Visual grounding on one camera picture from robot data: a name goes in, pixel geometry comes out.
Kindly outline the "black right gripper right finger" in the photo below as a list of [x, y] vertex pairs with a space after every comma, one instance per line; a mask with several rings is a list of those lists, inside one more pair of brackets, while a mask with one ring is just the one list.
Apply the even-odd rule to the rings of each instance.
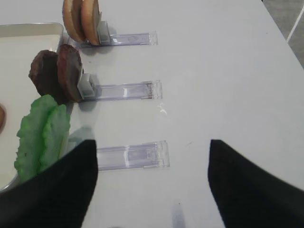
[[255, 165], [222, 140], [209, 148], [208, 182], [227, 228], [302, 228], [304, 192]]

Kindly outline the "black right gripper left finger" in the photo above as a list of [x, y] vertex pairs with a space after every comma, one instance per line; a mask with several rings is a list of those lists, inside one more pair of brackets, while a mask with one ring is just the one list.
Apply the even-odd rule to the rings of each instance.
[[97, 177], [96, 142], [85, 140], [44, 172], [0, 195], [0, 226], [80, 228]]

